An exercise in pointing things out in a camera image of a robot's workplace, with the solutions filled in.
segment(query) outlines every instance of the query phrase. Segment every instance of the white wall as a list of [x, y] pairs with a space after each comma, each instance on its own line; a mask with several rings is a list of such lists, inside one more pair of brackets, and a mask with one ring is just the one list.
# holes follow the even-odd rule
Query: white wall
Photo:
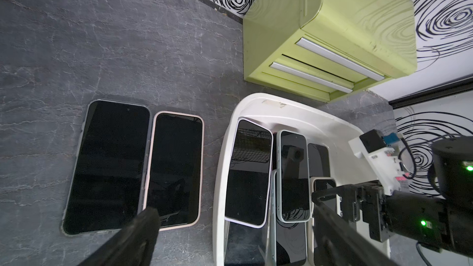
[[473, 0], [413, 0], [417, 71], [372, 87], [387, 100], [473, 74]]

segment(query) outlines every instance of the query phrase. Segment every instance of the white plastic tray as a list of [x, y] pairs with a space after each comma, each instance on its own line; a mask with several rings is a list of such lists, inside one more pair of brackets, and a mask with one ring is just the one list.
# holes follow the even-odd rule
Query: white plastic tray
[[[291, 100], [254, 93], [235, 107], [220, 150], [213, 201], [213, 257], [216, 266], [224, 265], [225, 199], [228, 168], [235, 140], [237, 121], [245, 117], [272, 133], [281, 129], [302, 133], [307, 143], [325, 145], [329, 150], [330, 174], [337, 185], [356, 184], [376, 180], [376, 175], [365, 159], [358, 159], [348, 141], [363, 132], [356, 126], [333, 115]], [[358, 232], [389, 257], [389, 241], [380, 243], [370, 239], [368, 224], [357, 223]]]

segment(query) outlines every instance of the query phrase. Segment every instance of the yellow-green cabinet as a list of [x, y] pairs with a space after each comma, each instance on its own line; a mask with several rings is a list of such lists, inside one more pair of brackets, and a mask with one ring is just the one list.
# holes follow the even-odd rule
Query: yellow-green cabinet
[[417, 68], [411, 0], [255, 0], [245, 80], [329, 102]]

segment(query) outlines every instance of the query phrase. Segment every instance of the white bracket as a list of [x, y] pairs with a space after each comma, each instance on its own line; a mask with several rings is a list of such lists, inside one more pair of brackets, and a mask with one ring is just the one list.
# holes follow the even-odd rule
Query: white bracket
[[352, 148], [353, 154], [358, 158], [365, 157], [371, 168], [374, 170], [378, 180], [384, 188], [385, 195], [392, 195], [395, 190], [401, 190], [401, 185], [396, 177], [404, 176], [399, 163], [399, 158], [394, 154], [391, 147], [381, 148], [379, 150], [368, 153], [363, 142], [359, 137], [348, 141]]

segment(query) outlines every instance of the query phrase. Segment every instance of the blue connector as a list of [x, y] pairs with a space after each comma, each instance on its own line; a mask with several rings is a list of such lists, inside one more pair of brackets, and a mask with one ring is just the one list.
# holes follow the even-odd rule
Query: blue connector
[[392, 144], [399, 142], [399, 138], [396, 133], [390, 133], [382, 137], [386, 145], [391, 146]]

